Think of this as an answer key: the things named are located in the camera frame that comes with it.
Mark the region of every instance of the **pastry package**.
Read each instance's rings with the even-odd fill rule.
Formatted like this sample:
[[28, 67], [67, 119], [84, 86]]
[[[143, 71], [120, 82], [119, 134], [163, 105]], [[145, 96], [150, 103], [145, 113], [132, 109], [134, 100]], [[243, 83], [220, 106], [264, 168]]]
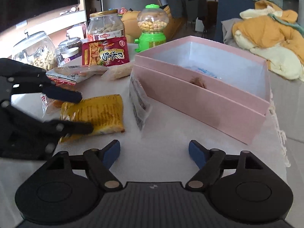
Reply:
[[[65, 102], [61, 106], [60, 120], [90, 122], [93, 132], [89, 135], [102, 135], [124, 132], [123, 99], [120, 95], [108, 95], [84, 99], [78, 104]], [[72, 141], [82, 135], [62, 137], [60, 142]]]
[[92, 76], [92, 74], [102, 75], [107, 72], [109, 68], [100, 65], [80, 65], [80, 66], [63, 66], [55, 68], [55, 72], [63, 75], [78, 75], [81, 77]]
[[[82, 74], [70, 74], [67, 72], [69, 67], [58, 67], [54, 68], [46, 73], [46, 76], [54, 81], [57, 86], [60, 86], [64, 89], [75, 91], [75, 84], [80, 83], [92, 75], [93, 72], [90, 73], [82, 73]], [[49, 114], [57, 111], [61, 108], [63, 101], [48, 98], [45, 94], [41, 94], [42, 100], [42, 110], [43, 114]]]
[[82, 65], [113, 66], [129, 62], [126, 37], [84, 43]]

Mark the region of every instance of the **rice bag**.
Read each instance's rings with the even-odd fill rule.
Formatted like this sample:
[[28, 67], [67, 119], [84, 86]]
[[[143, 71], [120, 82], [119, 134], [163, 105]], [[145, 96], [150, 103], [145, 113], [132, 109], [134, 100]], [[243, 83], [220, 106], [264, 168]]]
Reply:
[[114, 81], [129, 76], [132, 72], [134, 62], [108, 67], [108, 71], [101, 77], [105, 81]]
[[103, 65], [108, 67], [129, 62], [126, 37], [84, 43], [82, 52], [82, 65]]
[[[65, 102], [61, 106], [60, 120], [90, 122], [94, 130], [89, 135], [124, 132], [123, 99], [115, 94], [84, 99], [78, 104]], [[60, 142], [80, 137], [82, 135], [65, 136], [60, 139]]]

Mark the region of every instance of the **food package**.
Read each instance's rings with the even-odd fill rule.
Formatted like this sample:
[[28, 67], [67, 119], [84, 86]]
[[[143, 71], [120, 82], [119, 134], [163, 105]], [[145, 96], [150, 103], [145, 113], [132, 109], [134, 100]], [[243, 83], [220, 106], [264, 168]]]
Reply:
[[93, 75], [93, 73], [86, 74], [85, 76], [79, 74], [66, 74], [63, 67], [54, 68], [46, 72], [46, 76], [56, 84], [67, 84], [71, 86], [80, 83]]
[[[69, 74], [67, 70], [69, 70], [69, 67], [57, 67], [48, 71], [46, 73], [46, 76], [52, 81], [54, 81], [57, 86], [60, 86], [64, 89], [75, 91], [76, 90], [74, 87], [75, 84], [88, 79], [94, 74], [93, 72]], [[61, 105], [63, 104], [63, 101], [48, 98], [45, 94], [41, 95], [41, 100], [42, 100], [42, 110], [44, 115], [57, 111], [59, 108], [61, 108]]]
[[63, 66], [56, 68], [55, 72], [64, 75], [92, 76], [92, 74], [104, 74], [109, 68], [100, 65]]
[[129, 76], [134, 62], [108, 67], [108, 71], [101, 77], [105, 81], [114, 81]]
[[133, 106], [133, 114], [139, 130], [143, 130], [146, 119], [151, 113], [152, 106], [149, 98], [142, 88], [140, 81], [131, 73], [129, 85], [130, 100]]
[[121, 65], [129, 62], [126, 37], [84, 43], [82, 65]]
[[[78, 104], [65, 102], [61, 106], [60, 120], [90, 122], [94, 130], [90, 135], [124, 132], [123, 99], [120, 95], [93, 97]], [[81, 135], [62, 137], [60, 142], [80, 138]]]
[[[71, 91], [76, 90], [74, 86], [67, 84], [59, 84], [58, 86], [63, 89], [67, 89]], [[43, 115], [57, 111], [58, 109], [61, 108], [61, 105], [64, 103], [61, 100], [49, 98], [44, 93], [41, 94], [41, 100], [42, 100]]]

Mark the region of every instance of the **white tablecloth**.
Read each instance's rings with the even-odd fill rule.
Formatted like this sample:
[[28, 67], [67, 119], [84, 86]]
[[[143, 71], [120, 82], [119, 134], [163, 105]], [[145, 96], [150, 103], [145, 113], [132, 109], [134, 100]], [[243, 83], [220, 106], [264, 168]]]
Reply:
[[[70, 64], [77, 63], [80, 63], [80, 59], [75, 59]], [[90, 148], [101, 149], [113, 139], [118, 139], [121, 143], [121, 154], [110, 170], [123, 184], [127, 181], [181, 181], [185, 184], [198, 170], [188, 154], [188, 144], [190, 140], [195, 139], [208, 149], [220, 148], [227, 154], [250, 150], [286, 181], [285, 158], [274, 117], [269, 112], [260, 134], [251, 145], [245, 145], [190, 116], [150, 99], [152, 112], [144, 130], [139, 131], [133, 116], [128, 87], [129, 77], [106, 82], [102, 81], [100, 76], [93, 76], [84, 81], [79, 87], [84, 99], [109, 94], [122, 96], [126, 132], [84, 137], [72, 143], [58, 145], [56, 152], [66, 150], [70, 155], [82, 154]], [[16, 99], [15, 105], [38, 119], [59, 117], [59, 112], [43, 117], [39, 93], [20, 97]], [[22, 220], [14, 203], [14, 194], [19, 185], [41, 164], [42, 162], [0, 160], [1, 228], [11, 228]]]

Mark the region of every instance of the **yellow blanket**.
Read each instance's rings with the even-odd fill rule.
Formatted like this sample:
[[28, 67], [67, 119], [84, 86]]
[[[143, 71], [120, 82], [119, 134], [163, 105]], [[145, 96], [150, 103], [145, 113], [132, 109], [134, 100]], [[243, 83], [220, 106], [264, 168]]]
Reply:
[[283, 11], [271, 2], [258, 1], [255, 9], [240, 13], [244, 20], [234, 24], [232, 28], [237, 44], [268, 59], [271, 62], [268, 68], [273, 72], [287, 79], [304, 80], [304, 38], [297, 30], [274, 21], [267, 16], [268, 13], [274, 13], [289, 23], [295, 23], [298, 17], [295, 11]]

